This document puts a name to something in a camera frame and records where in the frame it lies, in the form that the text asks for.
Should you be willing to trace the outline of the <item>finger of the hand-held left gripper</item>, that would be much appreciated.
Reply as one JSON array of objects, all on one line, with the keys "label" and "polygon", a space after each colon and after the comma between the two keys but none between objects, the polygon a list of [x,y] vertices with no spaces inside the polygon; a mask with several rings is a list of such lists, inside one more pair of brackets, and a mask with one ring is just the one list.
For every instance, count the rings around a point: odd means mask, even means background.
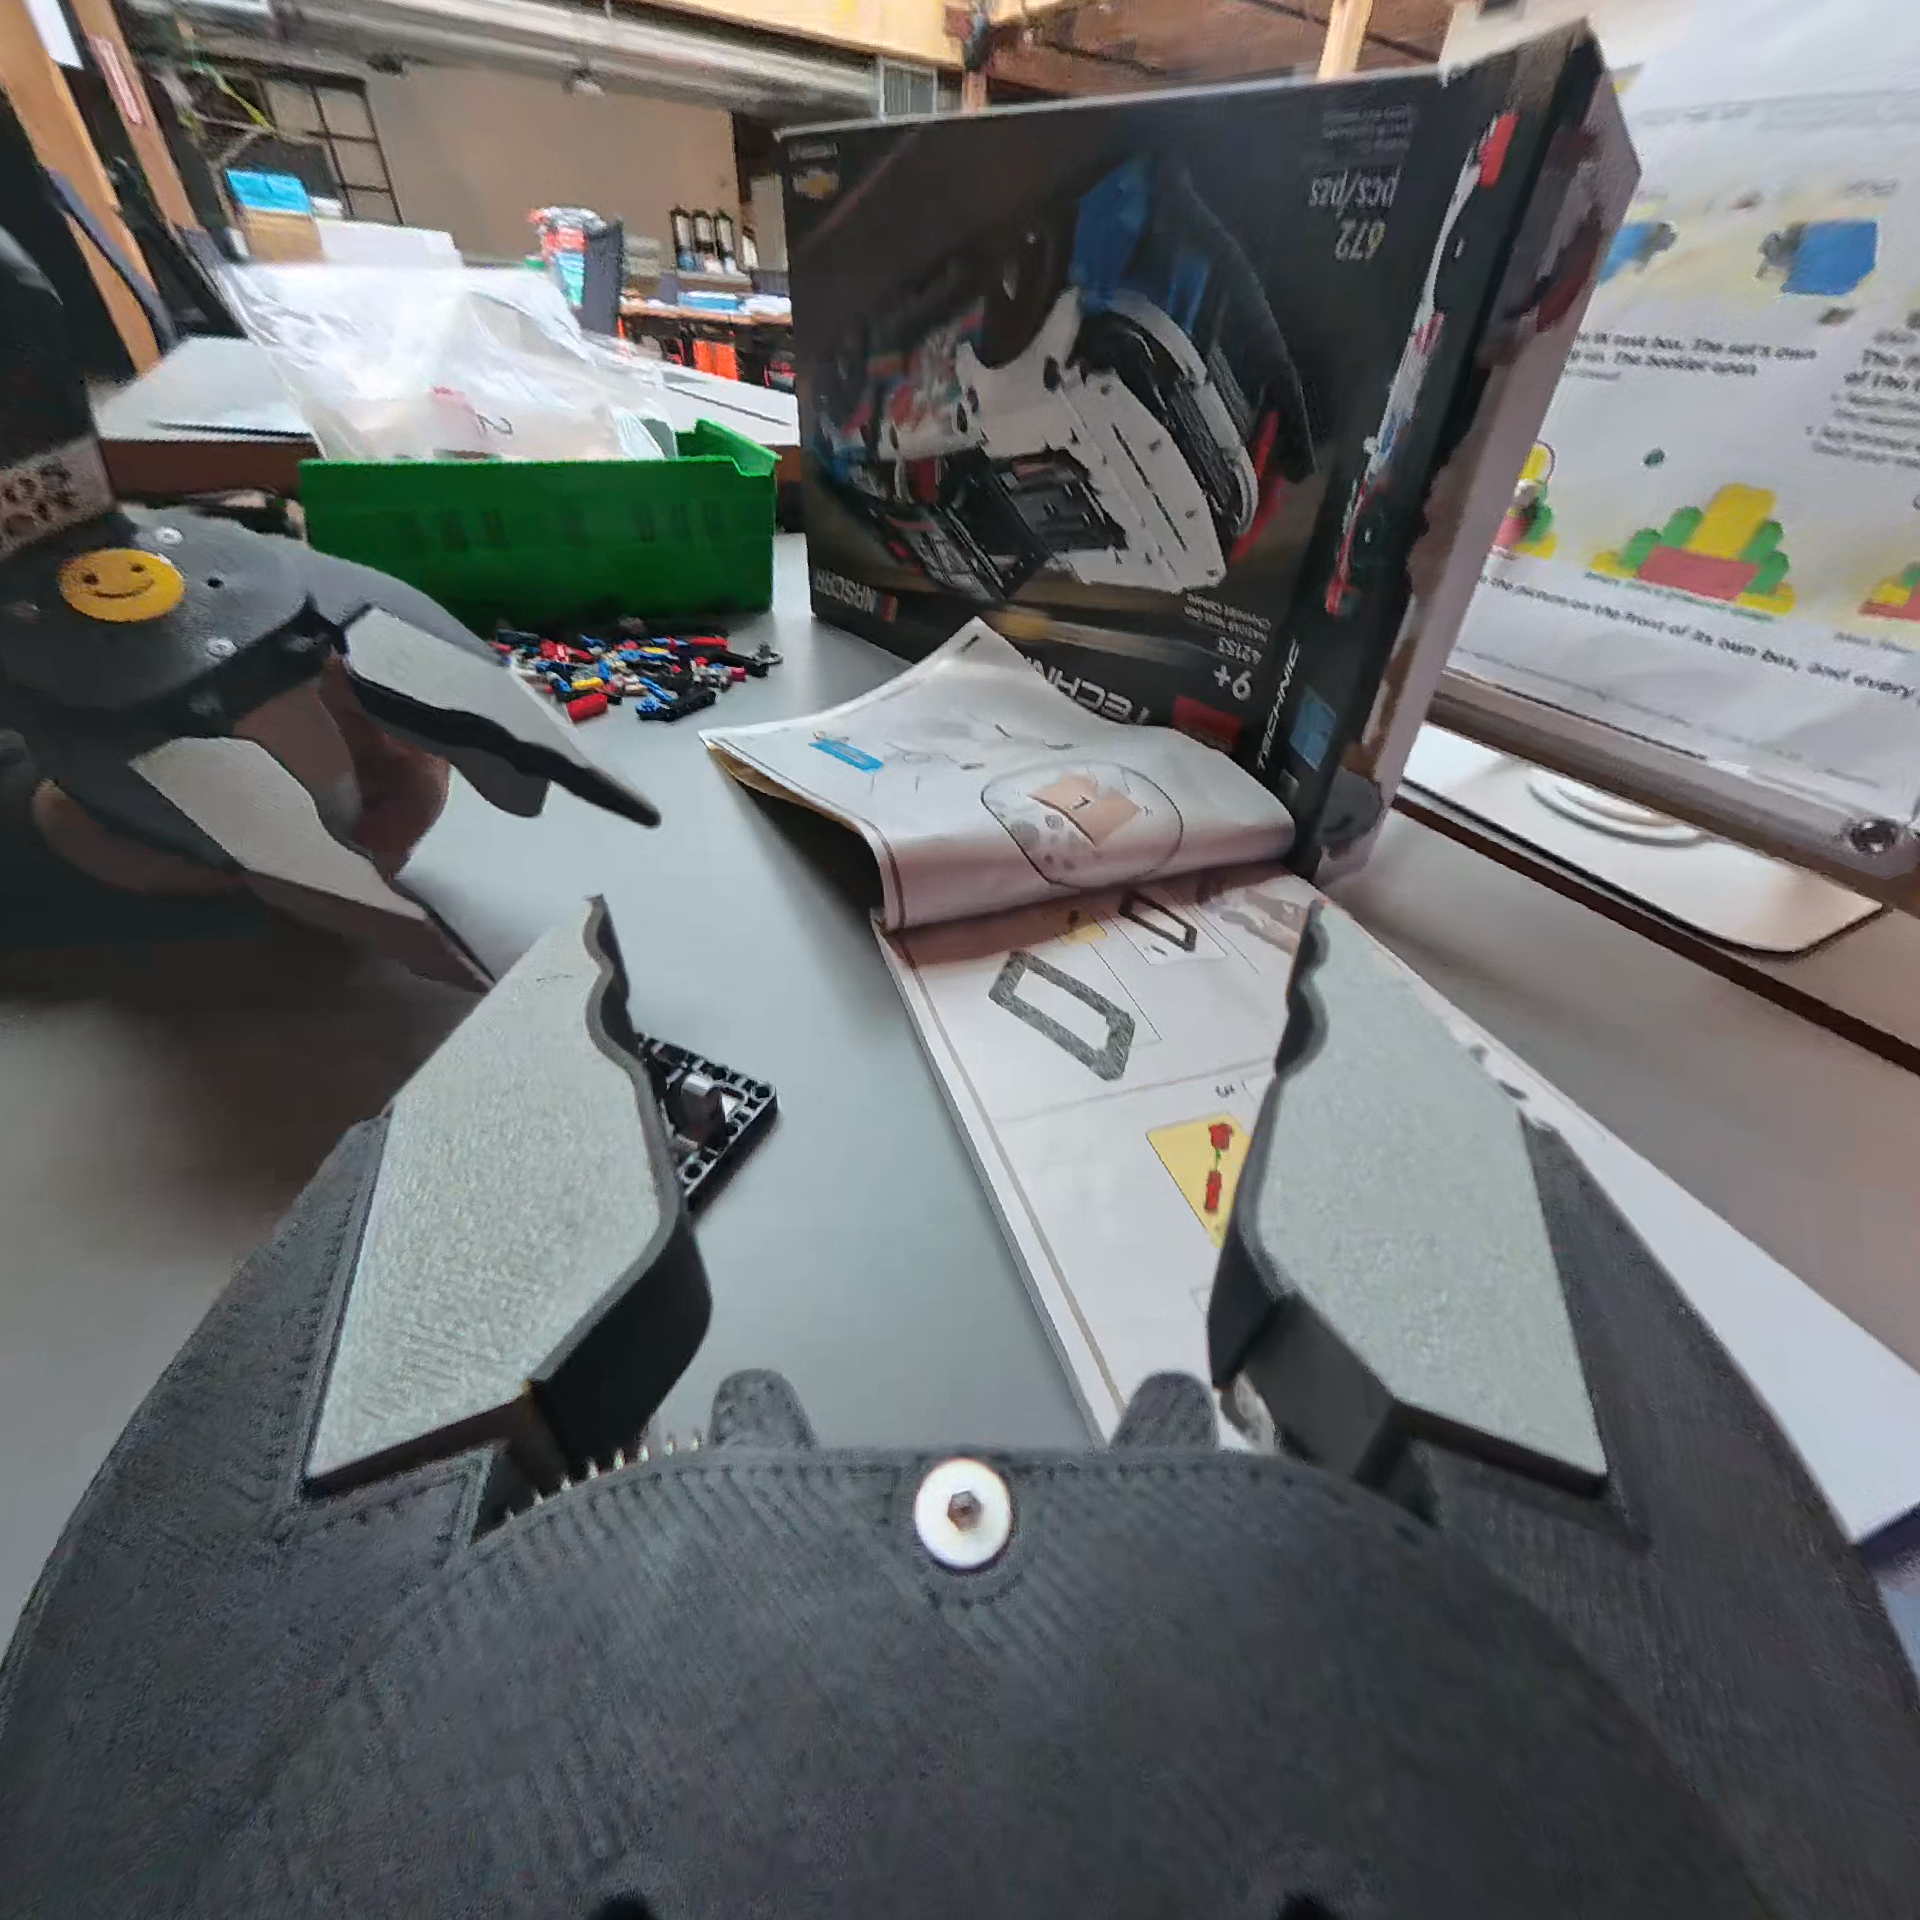
[{"label": "finger of the hand-held left gripper", "polygon": [[286,920],[462,992],[491,975],[358,842],[363,790],[335,731],[178,737],[134,758],[169,826],[206,842]]},{"label": "finger of the hand-held left gripper", "polygon": [[660,826],[659,806],[585,754],[571,725],[483,642],[380,606],[310,606],[306,625],[372,729],[444,762],[497,813],[532,822],[567,794],[623,823]]}]

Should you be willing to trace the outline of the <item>green plastic bin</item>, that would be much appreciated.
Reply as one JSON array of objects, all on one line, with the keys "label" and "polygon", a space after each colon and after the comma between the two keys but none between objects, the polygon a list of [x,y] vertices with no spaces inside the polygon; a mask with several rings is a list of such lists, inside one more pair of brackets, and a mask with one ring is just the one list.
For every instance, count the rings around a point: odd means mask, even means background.
[{"label": "green plastic bin", "polygon": [[481,633],[730,617],[775,597],[778,455],[699,421],[673,461],[304,463],[312,546],[419,589]]}]

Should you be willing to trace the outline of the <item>person's left hand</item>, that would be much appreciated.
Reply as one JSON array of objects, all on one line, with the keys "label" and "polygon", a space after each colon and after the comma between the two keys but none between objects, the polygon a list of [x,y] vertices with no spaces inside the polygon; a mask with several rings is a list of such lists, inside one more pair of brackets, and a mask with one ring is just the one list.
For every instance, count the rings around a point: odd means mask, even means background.
[{"label": "person's left hand", "polygon": [[274,758],[315,802],[322,826],[391,881],[449,802],[447,763],[383,729],[342,662],[254,709],[235,735]]}]

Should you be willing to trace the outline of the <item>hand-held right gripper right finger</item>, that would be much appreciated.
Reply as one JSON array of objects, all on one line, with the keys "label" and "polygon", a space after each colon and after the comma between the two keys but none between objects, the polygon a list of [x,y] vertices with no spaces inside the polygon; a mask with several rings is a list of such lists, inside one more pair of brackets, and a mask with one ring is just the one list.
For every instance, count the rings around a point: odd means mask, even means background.
[{"label": "hand-held right gripper right finger", "polygon": [[1288,978],[1208,1365],[1284,1451],[1363,1486],[1415,1445],[1576,1497],[1609,1478],[1520,1109],[1330,906]]}]

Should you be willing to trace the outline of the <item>lego instruction booklet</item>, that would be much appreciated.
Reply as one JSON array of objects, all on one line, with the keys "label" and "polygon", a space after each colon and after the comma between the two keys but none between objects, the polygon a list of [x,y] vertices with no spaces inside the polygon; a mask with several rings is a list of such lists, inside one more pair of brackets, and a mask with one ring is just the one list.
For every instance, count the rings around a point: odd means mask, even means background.
[{"label": "lego instruction booklet", "polygon": [[[704,745],[874,856],[880,958],[1091,1431],[1113,1437],[1150,1376],[1204,1376],[1220,1241],[1323,906],[1274,862],[1284,808],[1188,737],[1095,718],[982,621],[846,704]],[[1913,1367],[1363,933],[1665,1262],[1842,1530],[1866,1546],[1916,1515]]]}]

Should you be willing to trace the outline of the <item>document holder stand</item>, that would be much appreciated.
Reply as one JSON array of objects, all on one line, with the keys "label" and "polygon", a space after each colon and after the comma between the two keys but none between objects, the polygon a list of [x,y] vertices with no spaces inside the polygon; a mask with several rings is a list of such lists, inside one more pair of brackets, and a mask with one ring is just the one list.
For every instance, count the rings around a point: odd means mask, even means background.
[{"label": "document holder stand", "polygon": [[1402,797],[1735,954],[1798,958],[1916,915],[1916,806],[1828,801],[1456,671]]}]

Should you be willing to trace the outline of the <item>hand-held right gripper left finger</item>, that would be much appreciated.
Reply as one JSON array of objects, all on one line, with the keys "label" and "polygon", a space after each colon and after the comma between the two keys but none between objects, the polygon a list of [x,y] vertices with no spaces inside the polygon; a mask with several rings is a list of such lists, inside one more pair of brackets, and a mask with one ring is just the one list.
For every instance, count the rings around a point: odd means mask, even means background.
[{"label": "hand-held right gripper left finger", "polygon": [[714,1293],[601,897],[393,1097],[344,1285],[312,1494],[474,1449],[555,1494],[640,1457]]}]

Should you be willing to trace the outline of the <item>lego set cardboard box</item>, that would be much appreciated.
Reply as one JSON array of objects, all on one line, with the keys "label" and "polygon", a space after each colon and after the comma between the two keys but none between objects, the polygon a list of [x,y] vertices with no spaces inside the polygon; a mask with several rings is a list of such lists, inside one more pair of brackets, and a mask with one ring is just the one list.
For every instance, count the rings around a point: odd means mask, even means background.
[{"label": "lego set cardboard box", "polygon": [[811,613],[971,617],[1363,859],[1642,176],[1586,29],[782,139]]}]

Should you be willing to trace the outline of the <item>black rectangular lego frame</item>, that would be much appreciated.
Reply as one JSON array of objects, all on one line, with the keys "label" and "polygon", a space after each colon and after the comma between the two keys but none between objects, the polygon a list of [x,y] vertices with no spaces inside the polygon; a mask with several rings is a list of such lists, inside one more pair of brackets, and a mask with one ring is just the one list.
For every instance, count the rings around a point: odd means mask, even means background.
[{"label": "black rectangular lego frame", "polygon": [[[769,1135],[778,1117],[778,1090],[745,1073],[702,1056],[695,1049],[670,1040],[638,1035],[638,1056],[644,1063],[657,1104],[660,1112],[668,1151],[680,1174],[680,1186],[689,1211],[697,1211],[712,1202],[726,1182],[750,1158],[758,1142]],[[663,1093],[668,1080],[683,1067],[708,1073],[730,1090],[730,1122],[726,1133],[715,1133],[706,1144],[689,1144],[674,1135],[670,1118],[663,1113]]]}]

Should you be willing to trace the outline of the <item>clear plastic bag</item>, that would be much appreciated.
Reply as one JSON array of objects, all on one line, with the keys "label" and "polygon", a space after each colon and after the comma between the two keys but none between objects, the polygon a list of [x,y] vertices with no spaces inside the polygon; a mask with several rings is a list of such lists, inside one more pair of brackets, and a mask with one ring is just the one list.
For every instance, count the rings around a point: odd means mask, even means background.
[{"label": "clear plastic bag", "polygon": [[228,271],[226,301],[304,416],[351,464],[673,463],[647,365],[584,331],[528,271]]}]

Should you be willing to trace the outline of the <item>background storage shelves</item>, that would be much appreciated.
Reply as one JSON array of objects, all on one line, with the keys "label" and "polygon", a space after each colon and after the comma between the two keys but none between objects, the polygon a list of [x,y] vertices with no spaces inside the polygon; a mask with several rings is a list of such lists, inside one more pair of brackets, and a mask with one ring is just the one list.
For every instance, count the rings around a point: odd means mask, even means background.
[{"label": "background storage shelves", "polygon": [[527,223],[527,264],[555,285],[580,331],[678,368],[796,390],[785,277],[758,272],[752,235],[727,213],[674,209],[666,242],[567,205],[532,209]]}]

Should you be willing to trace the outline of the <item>printed instruction sheet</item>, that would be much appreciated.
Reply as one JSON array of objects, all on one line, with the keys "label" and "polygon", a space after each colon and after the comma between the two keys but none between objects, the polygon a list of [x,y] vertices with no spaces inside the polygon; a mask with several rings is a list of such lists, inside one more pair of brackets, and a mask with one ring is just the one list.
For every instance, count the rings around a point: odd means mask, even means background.
[{"label": "printed instruction sheet", "polygon": [[1699,5],[1456,671],[1916,826],[1918,5]]}]

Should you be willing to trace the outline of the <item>pile of lego pieces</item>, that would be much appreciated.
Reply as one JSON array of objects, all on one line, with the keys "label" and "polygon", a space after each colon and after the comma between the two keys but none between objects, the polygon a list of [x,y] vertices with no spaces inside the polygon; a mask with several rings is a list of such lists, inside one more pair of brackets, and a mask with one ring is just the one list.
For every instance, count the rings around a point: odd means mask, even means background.
[{"label": "pile of lego pieces", "polygon": [[615,709],[673,725],[714,709],[735,687],[767,680],[782,655],[730,631],[670,626],[635,615],[537,629],[497,626],[491,655],[574,728]]}]

